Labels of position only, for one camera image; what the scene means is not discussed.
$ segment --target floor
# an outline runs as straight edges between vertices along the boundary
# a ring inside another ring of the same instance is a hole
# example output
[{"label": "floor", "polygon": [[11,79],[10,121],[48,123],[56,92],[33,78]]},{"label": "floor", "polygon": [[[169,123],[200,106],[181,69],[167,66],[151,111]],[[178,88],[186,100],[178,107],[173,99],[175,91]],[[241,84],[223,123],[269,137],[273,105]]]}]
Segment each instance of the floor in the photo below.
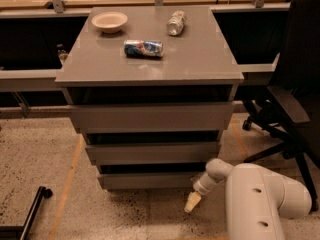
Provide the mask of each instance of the floor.
[{"label": "floor", "polygon": [[[0,226],[23,225],[42,185],[54,195],[42,202],[28,239],[227,239],[224,186],[191,214],[184,212],[190,189],[102,190],[69,118],[44,113],[0,113]],[[258,127],[242,130],[246,116],[234,114],[222,137],[219,157],[232,164],[276,142]],[[301,180],[294,161],[276,155],[263,165]],[[309,165],[320,193],[319,170]],[[287,240],[319,239],[320,212],[281,221]]]}]

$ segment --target silver can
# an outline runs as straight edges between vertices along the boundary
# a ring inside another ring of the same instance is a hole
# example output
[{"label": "silver can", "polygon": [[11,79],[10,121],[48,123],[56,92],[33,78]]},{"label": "silver can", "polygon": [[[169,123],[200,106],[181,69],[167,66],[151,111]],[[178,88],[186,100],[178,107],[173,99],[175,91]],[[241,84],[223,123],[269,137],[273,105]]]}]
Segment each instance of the silver can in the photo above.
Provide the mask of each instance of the silver can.
[{"label": "silver can", "polygon": [[186,13],[184,11],[175,11],[167,23],[168,34],[170,36],[180,35],[186,22]]},{"label": "silver can", "polygon": [[163,44],[160,41],[125,40],[124,53],[128,57],[162,57]]}]

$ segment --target bowl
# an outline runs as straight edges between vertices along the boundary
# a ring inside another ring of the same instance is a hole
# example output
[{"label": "bowl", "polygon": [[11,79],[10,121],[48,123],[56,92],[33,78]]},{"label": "bowl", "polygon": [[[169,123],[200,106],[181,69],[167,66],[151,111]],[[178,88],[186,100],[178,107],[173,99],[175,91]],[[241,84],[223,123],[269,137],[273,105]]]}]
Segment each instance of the bowl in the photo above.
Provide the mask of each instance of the bowl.
[{"label": "bowl", "polygon": [[120,12],[105,12],[93,17],[92,24],[107,34],[117,33],[128,21],[127,15]]}]

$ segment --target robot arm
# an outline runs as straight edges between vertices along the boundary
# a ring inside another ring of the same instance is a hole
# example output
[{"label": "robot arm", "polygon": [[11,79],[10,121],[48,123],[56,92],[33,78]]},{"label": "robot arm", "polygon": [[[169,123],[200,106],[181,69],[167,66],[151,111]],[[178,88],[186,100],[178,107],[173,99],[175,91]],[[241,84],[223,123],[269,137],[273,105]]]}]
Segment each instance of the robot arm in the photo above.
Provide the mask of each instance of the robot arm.
[{"label": "robot arm", "polygon": [[215,186],[226,182],[226,215],[229,240],[284,240],[280,218],[309,213],[311,197],[298,181],[254,164],[233,167],[220,159],[207,163],[193,184],[185,210]]}]

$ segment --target wooden drawer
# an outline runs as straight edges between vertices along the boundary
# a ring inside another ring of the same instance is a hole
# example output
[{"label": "wooden drawer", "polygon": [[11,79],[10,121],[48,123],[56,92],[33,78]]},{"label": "wooden drawer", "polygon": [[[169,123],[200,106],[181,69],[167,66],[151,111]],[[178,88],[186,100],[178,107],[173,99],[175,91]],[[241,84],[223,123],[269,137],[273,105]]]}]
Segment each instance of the wooden drawer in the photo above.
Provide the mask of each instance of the wooden drawer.
[{"label": "wooden drawer", "polygon": [[198,172],[118,174],[98,176],[103,189],[154,189],[154,188],[192,188],[191,178]]},{"label": "wooden drawer", "polygon": [[217,157],[218,142],[88,145],[93,165],[207,162]]},{"label": "wooden drawer", "polygon": [[81,132],[203,131],[228,127],[232,102],[70,106]]}]

